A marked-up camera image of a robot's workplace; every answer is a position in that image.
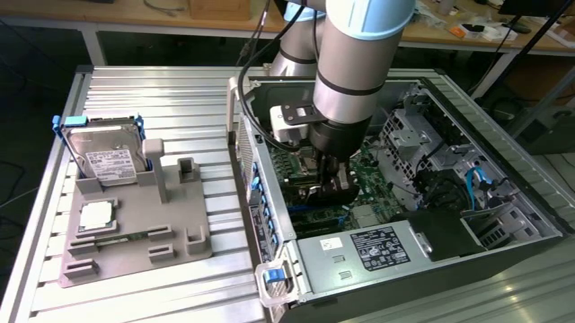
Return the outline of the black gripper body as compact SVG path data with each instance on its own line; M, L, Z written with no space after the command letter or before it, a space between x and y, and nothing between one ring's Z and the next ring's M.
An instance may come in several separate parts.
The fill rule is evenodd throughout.
M315 159L350 159L362 146L371 119L351 124L332 120L311 122L308 137L315 148Z

